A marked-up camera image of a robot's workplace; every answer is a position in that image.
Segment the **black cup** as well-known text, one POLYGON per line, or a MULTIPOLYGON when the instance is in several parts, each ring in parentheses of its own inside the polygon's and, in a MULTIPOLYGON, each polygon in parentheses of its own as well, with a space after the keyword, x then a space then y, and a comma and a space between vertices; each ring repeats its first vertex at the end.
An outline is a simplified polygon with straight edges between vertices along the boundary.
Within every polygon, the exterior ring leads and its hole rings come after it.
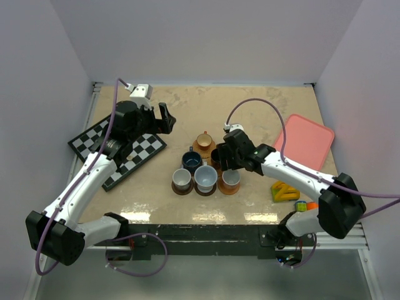
POLYGON ((220 162, 218 149, 213 149, 211 152, 211 165, 215 169, 221 168, 221 162, 220 162))

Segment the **grey white cup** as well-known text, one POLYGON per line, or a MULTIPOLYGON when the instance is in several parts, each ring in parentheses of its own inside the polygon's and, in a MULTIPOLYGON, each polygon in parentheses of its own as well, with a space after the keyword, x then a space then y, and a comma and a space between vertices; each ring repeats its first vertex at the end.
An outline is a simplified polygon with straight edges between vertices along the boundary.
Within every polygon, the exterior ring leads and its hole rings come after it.
POLYGON ((172 175, 172 181, 181 187, 189 184, 191 180, 191 173, 187 169, 177 169, 172 175))
POLYGON ((222 173, 222 181, 229 185, 240 183, 241 175, 237 170, 227 170, 222 173))

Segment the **scalloped light cork coaster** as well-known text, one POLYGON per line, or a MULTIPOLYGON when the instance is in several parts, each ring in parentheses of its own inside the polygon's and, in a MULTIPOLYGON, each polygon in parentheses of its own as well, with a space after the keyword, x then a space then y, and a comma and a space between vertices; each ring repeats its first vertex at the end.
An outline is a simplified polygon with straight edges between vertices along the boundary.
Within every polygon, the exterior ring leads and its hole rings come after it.
POLYGON ((192 144, 192 148, 194 152, 197 152, 201 155, 203 159, 207 159, 211 156, 211 153, 214 149, 216 149, 216 143, 212 140, 210 146, 207 149, 201 149, 197 141, 194 141, 192 144))

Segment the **pink cup gold inside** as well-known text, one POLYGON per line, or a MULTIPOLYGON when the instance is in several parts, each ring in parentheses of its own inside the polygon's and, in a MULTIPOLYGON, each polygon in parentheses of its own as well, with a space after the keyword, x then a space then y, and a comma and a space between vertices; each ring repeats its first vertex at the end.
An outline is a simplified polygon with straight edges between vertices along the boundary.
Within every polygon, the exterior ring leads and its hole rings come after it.
POLYGON ((213 142, 212 137, 208 134, 207 131, 204 131, 196 138, 196 144, 198 148, 202 151, 206 151, 210 148, 213 142))

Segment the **large white mug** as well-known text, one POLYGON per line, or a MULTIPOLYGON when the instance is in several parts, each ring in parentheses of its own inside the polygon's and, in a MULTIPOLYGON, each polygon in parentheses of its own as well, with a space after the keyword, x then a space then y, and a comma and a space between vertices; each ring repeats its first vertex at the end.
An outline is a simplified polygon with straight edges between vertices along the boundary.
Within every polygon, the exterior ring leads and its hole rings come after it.
POLYGON ((218 180, 218 174, 212 166, 204 162, 203 165, 200 166, 194 173, 194 180, 199 188, 206 192, 210 190, 214 184, 216 184, 218 180))

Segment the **light orange wooden coaster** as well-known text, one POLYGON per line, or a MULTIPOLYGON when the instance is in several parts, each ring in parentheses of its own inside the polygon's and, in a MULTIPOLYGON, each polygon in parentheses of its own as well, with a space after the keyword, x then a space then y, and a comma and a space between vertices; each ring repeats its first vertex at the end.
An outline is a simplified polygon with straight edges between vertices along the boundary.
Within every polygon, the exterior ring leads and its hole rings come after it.
POLYGON ((225 195, 236 194, 240 189, 240 183, 235 185, 226 184, 224 181, 217 182, 218 189, 225 195))

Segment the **dark blue cup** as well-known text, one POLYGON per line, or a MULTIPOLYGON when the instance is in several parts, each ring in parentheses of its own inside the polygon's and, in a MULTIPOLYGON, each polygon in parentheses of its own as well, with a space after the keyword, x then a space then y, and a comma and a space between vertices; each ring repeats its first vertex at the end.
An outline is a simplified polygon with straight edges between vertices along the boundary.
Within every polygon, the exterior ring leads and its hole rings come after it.
POLYGON ((201 155, 194 151, 194 148, 190 146, 189 151, 182 155, 181 163, 184 169, 194 175, 196 170, 203 165, 203 159, 201 155))

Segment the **dark brown wooden coaster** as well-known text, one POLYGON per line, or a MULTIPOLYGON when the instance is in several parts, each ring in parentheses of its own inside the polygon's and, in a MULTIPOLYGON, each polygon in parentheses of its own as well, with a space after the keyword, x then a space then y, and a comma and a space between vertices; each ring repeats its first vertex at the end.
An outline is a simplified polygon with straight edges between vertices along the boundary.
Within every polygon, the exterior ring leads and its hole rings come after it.
POLYGON ((189 193, 193 190, 193 188, 194 188, 194 182, 193 182, 193 181, 190 181, 189 184, 187 184, 187 185, 181 187, 181 186, 176 185, 176 184, 174 183, 174 181, 173 181, 173 182, 171 183, 171 188, 172 188, 172 190, 173 190, 177 195, 184 196, 184 195, 189 194, 189 193))

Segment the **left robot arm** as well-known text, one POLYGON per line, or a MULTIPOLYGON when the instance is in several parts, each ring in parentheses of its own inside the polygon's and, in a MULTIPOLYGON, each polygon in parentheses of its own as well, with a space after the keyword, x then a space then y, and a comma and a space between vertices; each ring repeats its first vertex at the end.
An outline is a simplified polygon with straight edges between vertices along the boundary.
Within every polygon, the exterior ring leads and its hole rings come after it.
POLYGON ((100 219, 79 223, 97 190, 118 171, 132 153, 133 144, 144 134, 170 134, 176 123, 164 102, 160 118, 154 109, 133 101, 114 105, 111 123, 92 145, 84 166, 67 188, 43 212, 31 211, 26 218, 31 247, 65 266, 73 264, 83 250, 110 240, 123 245, 129 239, 128 220, 109 212, 100 219))

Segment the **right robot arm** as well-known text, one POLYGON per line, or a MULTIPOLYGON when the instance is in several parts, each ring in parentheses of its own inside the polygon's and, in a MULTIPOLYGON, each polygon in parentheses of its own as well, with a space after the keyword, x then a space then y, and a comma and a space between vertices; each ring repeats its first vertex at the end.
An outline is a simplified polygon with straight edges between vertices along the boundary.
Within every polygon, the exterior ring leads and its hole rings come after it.
POLYGON ((255 146, 240 128, 226 131, 217 145, 223 171, 242 169, 282 181, 305 194, 318 207, 291 212, 270 234, 280 246, 291 246, 305 234, 325 232, 344 239, 366 212, 351 176, 324 174, 303 166, 266 144, 255 146))

